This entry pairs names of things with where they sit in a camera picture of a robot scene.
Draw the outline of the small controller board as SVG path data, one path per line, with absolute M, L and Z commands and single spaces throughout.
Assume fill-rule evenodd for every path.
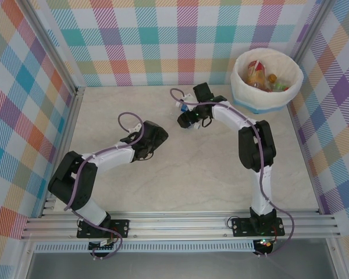
M 88 243 L 88 250 L 96 250 L 97 252 L 111 252 L 114 250 L 114 243 L 111 240 L 104 239 L 102 241 L 90 241 Z
M 254 249 L 256 255 L 269 254 L 273 251 L 275 241 L 273 239 L 254 240 Z

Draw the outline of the aluminium frame post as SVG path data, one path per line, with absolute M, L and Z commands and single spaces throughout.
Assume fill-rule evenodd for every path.
M 17 3 L 64 82 L 73 89 L 75 96 L 83 96 L 86 81 L 47 0 L 17 0 Z
M 321 0 L 321 3 L 319 4 L 316 13 L 313 16 L 311 24 L 307 27 L 304 35 L 302 36 L 302 41 L 300 42 L 297 51 L 294 53 L 293 60 L 298 65 L 303 61 L 304 56 L 314 43 L 314 40 L 318 35 L 320 28 L 327 19 L 336 1 L 337 0 Z

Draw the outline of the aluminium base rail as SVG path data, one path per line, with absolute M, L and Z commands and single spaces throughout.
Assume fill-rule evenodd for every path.
M 244 210 L 182 211 L 182 212 L 111 212 L 113 219 L 128 219 L 127 240 L 230 240 L 233 238 L 230 217 L 248 217 Z M 338 238 L 339 227 L 332 215 L 315 210 L 296 210 L 289 216 L 278 213 L 282 219 L 286 239 L 293 232 L 294 239 Z M 77 217 L 70 212 L 44 210 L 40 218 L 30 218 L 22 233 L 24 241 L 75 241 Z

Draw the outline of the red gold label tea bottle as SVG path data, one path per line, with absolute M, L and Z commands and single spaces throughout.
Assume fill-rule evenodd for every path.
M 265 66 L 260 60 L 254 60 L 247 67 L 246 83 L 263 90 L 265 88 Z

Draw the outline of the cream bin with white liner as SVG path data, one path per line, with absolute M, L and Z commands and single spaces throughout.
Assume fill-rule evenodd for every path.
M 287 90 L 267 92 L 247 84 L 248 67 L 255 61 L 265 70 L 264 85 L 268 76 L 274 74 L 277 82 Z M 291 57 L 269 48 L 257 48 L 241 54 L 235 61 L 230 76 L 234 102 L 252 113 L 261 114 L 280 110 L 298 94 L 304 75 Z

